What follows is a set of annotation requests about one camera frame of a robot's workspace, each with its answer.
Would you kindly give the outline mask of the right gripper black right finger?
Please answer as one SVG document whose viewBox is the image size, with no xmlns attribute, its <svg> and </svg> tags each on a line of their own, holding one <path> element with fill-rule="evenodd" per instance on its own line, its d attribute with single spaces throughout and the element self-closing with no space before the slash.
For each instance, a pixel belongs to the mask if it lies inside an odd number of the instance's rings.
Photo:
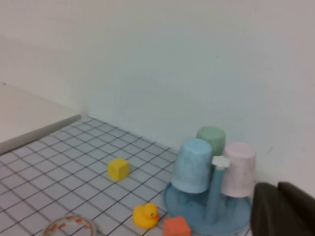
<svg viewBox="0 0 315 236">
<path fill-rule="evenodd" d="M 279 182 L 278 189 L 312 235 L 315 235 L 315 198 L 290 182 Z"/>
</svg>

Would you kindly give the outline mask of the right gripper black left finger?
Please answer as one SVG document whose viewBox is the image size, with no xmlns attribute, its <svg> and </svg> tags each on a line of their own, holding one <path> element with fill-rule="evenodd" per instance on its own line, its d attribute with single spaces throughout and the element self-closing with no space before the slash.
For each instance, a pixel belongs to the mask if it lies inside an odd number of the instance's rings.
<svg viewBox="0 0 315 236">
<path fill-rule="evenodd" d="M 251 230 L 253 236 L 309 236 L 311 234 L 278 189 L 278 185 L 269 183 L 258 183 L 254 188 Z"/>
</svg>

